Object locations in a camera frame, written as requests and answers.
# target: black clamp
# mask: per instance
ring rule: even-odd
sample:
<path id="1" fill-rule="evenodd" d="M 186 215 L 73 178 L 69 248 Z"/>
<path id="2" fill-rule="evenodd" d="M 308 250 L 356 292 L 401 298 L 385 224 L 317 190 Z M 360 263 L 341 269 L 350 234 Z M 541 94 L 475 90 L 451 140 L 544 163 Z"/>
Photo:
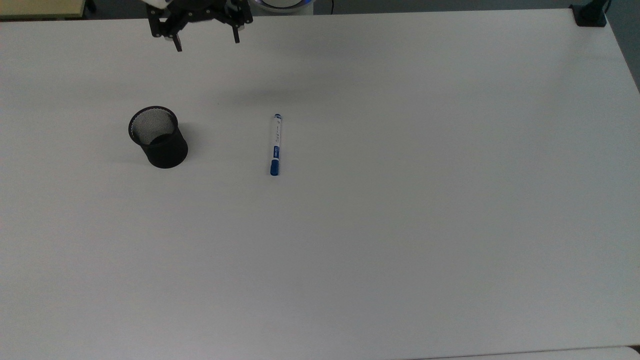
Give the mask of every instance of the black clamp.
<path id="1" fill-rule="evenodd" d="M 606 3 L 611 5 L 611 0 L 592 0 L 587 5 L 571 5 L 569 6 L 573 10 L 573 18 L 578 26 L 587 26 L 590 28 L 604 28 L 607 25 L 607 18 L 605 12 L 602 10 Z"/>
<path id="2" fill-rule="evenodd" d="M 167 19 L 160 21 L 164 14 Z M 184 0 L 175 0 L 167 6 L 167 9 L 158 9 L 147 5 L 147 18 L 149 27 L 154 37 L 172 39 L 175 48 L 182 51 L 182 44 L 178 32 L 190 23 L 206 20 L 218 20 L 231 26 L 234 32 L 234 40 L 240 42 L 238 30 L 245 24 L 253 22 L 253 16 L 247 0 L 208 0 L 204 6 L 188 6 Z"/>

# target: black mesh pencil holder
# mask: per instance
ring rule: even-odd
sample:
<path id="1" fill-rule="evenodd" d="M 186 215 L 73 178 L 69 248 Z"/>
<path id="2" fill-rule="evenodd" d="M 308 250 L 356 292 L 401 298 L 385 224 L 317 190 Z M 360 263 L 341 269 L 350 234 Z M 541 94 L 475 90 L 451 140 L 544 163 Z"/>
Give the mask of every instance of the black mesh pencil holder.
<path id="1" fill-rule="evenodd" d="M 133 115 L 129 123 L 129 136 L 140 145 L 155 167 L 177 166 L 189 151 L 178 128 L 178 118 L 162 106 L 150 106 Z"/>

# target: wooden desk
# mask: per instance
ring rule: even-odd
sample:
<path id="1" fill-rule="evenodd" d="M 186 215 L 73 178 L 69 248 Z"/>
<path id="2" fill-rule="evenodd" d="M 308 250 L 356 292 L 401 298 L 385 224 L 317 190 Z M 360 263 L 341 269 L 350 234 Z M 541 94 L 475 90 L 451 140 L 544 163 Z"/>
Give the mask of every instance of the wooden desk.
<path id="1" fill-rule="evenodd" d="M 84 0 L 0 0 L 0 19 L 82 17 Z"/>
<path id="2" fill-rule="evenodd" d="M 0 27 L 0 357 L 640 343 L 640 95 L 609 27 L 567 9 L 180 35 Z M 127 134 L 155 104 L 189 143 L 177 168 Z"/>

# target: gray floor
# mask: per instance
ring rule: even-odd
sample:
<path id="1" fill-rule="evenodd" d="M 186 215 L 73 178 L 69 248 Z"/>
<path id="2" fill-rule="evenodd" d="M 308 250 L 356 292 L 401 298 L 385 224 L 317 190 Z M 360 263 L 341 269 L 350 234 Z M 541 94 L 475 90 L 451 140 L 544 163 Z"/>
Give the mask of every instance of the gray floor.
<path id="1" fill-rule="evenodd" d="M 458 10 L 515 10 L 567 8 L 589 0 L 334 0 L 333 13 L 441 12 Z M 90 19 L 145 17 L 140 0 L 95 0 L 97 12 Z M 328 14 L 331 0 L 316 0 L 314 13 Z M 612 0 L 607 14 L 629 69 L 640 88 L 640 0 Z"/>

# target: white device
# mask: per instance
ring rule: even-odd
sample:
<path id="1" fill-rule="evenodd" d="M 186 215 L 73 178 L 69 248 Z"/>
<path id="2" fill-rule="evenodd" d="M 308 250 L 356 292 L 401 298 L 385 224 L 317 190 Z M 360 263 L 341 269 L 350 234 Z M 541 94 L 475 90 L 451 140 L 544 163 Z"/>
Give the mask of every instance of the white device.
<path id="1" fill-rule="evenodd" d="M 260 10 L 267 13 L 288 13 L 291 15 L 313 15 L 315 0 L 253 0 Z"/>
<path id="2" fill-rule="evenodd" d="M 173 0 L 142 0 L 145 3 L 153 6 L 154 8 L 164 9 L 166 8 Z"/>

